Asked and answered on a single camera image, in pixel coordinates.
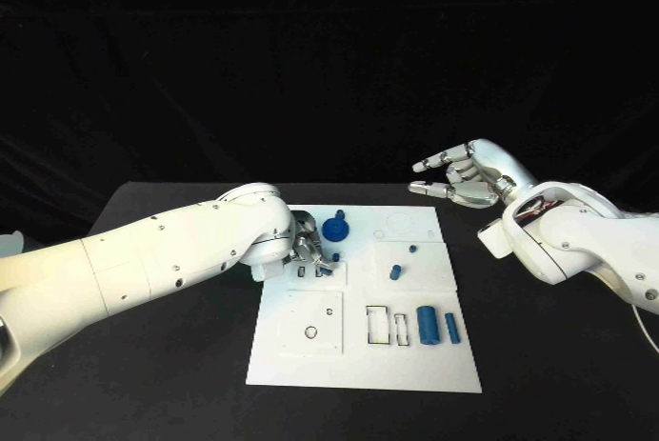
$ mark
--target black background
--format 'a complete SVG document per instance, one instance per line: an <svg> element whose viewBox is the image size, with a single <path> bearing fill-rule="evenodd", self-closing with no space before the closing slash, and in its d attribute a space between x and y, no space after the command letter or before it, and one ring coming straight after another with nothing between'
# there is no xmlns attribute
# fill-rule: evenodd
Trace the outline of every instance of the black background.
<svg viewBox="0 0 659 441"><path fill-rule="evenodd" d="M0 0L0 227L87 233L129 181L442 180L501 143L657 210L655 10L572 0Z"/></svg>
<svg viewBox="0 0 659 441"><path fill-rule="evenodd" d="M91 233L233 187L126 184ZM592 275L550 286L515 257L492 257L476 230L501 208L461 208L404 184L279 187L289 204L436 207L484 393L247 386L262 284L237 265L38 359L0 398L3 439L658 438L659 359L632 308ZM642 316L657 337L659 316Z"/></svg>

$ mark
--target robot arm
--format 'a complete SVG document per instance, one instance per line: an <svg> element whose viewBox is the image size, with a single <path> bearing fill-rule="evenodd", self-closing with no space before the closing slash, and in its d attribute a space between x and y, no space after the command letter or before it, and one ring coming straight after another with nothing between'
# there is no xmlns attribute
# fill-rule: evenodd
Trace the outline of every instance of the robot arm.
<svg viewBox="0 0 659 441"><path fill-rule="evenodd" d="M313 217L249 184L60 246L0 259L0 394L32 361L90 324L243 262L263 281L322 255Z"/></svg>
<svg viewBox="0 0 659 441"><path fill-rule="evenodd" d="M550 284L590 272L628 303L659 313L659 217L621 211L580 184L538 184L518 160L488 140L440 152L414 170L452 161L450 185L417 181L410 190L474 208L504 201L502 219L478 232L494 255L504 258L515 253L534 276ZM478 187L465 190L469 184Z"/></svg>

